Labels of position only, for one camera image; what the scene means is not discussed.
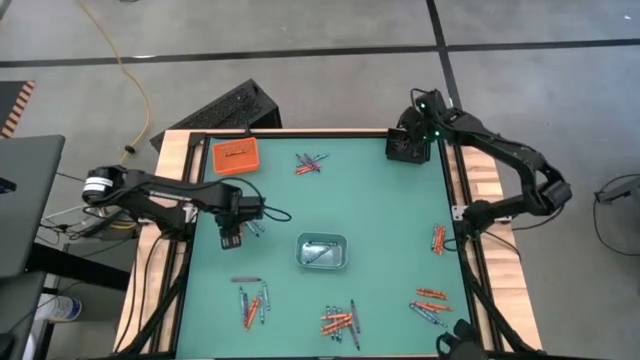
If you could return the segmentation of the black floor beam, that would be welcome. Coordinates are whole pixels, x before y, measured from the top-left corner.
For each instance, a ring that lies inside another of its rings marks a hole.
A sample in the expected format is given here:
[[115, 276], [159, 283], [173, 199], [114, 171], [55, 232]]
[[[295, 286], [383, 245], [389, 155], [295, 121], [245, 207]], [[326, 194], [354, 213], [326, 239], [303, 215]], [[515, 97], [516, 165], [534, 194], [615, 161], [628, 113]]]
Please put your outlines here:
[[70, 278], [114, 290], [128, 289], [130, 273], [72, 255], [52, 247], [34, 244], [25, 269]]

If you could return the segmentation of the grey stand foot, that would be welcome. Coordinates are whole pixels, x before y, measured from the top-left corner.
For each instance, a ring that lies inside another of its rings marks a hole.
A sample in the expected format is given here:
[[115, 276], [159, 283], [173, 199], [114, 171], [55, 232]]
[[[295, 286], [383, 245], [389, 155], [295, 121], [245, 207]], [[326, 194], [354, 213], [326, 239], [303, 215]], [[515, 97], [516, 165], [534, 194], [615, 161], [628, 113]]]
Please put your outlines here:
[[[607, 190], [609, 185], [625, 178], [628, 178], [628, 181]], [[640, 174], [630, 174], [615, 178], [595, 193], [596, 201], [601, 204], [610, 204], [615, 200], [626, 197], [635, 197], [640, 202]]]

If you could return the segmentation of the white plastic bottle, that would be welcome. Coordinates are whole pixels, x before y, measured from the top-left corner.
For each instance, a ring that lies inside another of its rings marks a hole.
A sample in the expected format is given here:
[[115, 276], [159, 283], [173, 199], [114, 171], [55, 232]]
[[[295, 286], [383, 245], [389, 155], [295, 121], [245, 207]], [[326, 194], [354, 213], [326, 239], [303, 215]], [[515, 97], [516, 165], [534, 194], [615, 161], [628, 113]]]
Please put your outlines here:
[[82, 311], [82, 302], [76, 298], [42, 294], [34, 316], [35, 321], [72, 322]]

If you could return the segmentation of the clear centre tray with screws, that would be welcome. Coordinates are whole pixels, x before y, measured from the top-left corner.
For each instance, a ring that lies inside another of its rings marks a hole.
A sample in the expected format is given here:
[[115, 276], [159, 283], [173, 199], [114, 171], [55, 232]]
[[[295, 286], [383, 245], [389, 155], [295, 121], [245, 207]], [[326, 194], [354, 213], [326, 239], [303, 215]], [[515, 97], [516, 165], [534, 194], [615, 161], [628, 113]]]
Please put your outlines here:
[[[325, 246], [308, 246], [309, 241], [331, 241], [339, 245], [311, 264], [305, 264], [305, 260], [326, 248]], [[347, 263], [348, 243], [347, 239], [338, 234], [305, 232], [298, 236], [295, 245], [295, 261], [304, 268], [320, 270], [339, 270]]]

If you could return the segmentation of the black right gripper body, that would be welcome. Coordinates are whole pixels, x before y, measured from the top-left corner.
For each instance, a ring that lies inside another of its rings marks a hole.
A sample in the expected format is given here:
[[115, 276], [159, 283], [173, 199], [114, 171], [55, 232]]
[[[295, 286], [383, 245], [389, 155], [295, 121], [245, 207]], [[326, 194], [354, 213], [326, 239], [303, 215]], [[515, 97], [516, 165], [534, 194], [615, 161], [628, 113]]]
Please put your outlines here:
[[410, 90], [411, 105], [401, 114], [398, 127], [404, 129], [413, 143], [426, 144], [440, 136], [440, 116], [447, 106], [438, 89]]

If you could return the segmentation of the black plastic basket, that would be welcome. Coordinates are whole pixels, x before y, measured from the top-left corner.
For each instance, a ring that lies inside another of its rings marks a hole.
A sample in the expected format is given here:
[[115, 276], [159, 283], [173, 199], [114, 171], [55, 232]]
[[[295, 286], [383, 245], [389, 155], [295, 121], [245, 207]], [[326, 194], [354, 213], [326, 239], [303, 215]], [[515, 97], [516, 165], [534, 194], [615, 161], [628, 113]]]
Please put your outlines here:
[[423, 137], [412, 138], [405, 129], [389, 128], [385, 155], [389, 160], [424, 164], [430, 160], [431, 144]]

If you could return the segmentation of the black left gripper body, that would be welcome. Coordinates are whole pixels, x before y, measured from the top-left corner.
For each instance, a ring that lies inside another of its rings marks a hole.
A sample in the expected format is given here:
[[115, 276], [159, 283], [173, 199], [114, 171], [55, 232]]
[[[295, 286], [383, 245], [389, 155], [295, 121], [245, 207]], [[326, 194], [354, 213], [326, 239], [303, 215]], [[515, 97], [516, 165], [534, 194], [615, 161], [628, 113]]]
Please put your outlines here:
[[221, 235], [238, 235], [243, 223], [240, 214], [233, 212], [218, 212], [214, 215]]

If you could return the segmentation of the wooden table frame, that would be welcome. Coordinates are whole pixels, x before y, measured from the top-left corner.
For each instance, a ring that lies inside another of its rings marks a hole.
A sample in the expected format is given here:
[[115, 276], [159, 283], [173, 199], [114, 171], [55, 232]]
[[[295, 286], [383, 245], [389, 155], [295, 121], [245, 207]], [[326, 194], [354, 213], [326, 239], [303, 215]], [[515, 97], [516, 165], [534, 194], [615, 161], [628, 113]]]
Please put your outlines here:
[[[241, 129], [169, 130], [164, 136], [156, 165], [156, 174], [172, 179], [194, 181], [206, 165], [204, 142], [208, 137], [235, 137]], [[273, 138], [382, 138], [383, 128], [343, 129], [256, 129], [255, 137]], [[441, 166], [452, 202], [499, 200], [502, 186], [494, 160], [478, 150], [449, 143], [439, 146]], [[141, 231], [136, 250], [135, 266], [130, 275], [121, 323], [114, 347], [123, 350], [157, 308], [169, 284], [185, 258], [184, 246], [155, 242], [159, 231], [150, 225]], [[494, 225], [489, 233], [466, 247], [470, 266], [497, 307], [519, 336], [534, 347], [541, 340], [524, 279], [517, 258], [515, 236], [507, 223]]]

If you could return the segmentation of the striped black floor mat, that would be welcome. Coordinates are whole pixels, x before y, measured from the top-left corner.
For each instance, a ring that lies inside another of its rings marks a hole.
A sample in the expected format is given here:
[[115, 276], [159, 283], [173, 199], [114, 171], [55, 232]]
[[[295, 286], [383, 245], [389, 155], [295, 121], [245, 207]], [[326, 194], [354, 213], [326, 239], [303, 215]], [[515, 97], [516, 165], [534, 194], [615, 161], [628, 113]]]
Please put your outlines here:
[[14, 136], [36, 88], [36, 82], [0, 81], [0, 140]]

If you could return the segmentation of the orange plastic basket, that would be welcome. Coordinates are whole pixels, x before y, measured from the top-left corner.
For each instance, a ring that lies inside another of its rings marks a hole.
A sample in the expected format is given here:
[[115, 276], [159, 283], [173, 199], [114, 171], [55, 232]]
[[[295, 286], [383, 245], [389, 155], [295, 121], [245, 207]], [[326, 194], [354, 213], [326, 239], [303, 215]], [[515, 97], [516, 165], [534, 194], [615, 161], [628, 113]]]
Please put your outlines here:
[[[225, 156], [226, 152], [247, 150], [246, 153]], [[216, 143], [212, 148], [213, 168], [218, 175], [230, 176], [256, 171], [260, 166], [257, 139], [255, 137]]]

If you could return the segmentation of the grey cabinet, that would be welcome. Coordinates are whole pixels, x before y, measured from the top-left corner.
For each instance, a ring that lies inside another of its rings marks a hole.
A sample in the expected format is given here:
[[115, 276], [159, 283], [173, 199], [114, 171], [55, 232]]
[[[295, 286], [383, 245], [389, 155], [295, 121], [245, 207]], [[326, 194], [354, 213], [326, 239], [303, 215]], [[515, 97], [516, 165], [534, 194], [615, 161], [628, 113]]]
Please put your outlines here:
[[46, 274], [0, 278], [0, 360], [21, 360]]

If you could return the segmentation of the grey desk top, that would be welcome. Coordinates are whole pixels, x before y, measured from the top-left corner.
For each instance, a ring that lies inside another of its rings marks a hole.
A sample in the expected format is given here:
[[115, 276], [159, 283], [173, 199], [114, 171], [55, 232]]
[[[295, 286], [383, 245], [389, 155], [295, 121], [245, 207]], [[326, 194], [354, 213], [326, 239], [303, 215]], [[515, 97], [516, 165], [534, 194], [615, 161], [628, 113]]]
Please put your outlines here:
[[0, 278], [39, 270], [51, 250], [35, 241], [61, 159], [62, 135], [0, 140], [0, 178], [16, 185], [0, 194]]

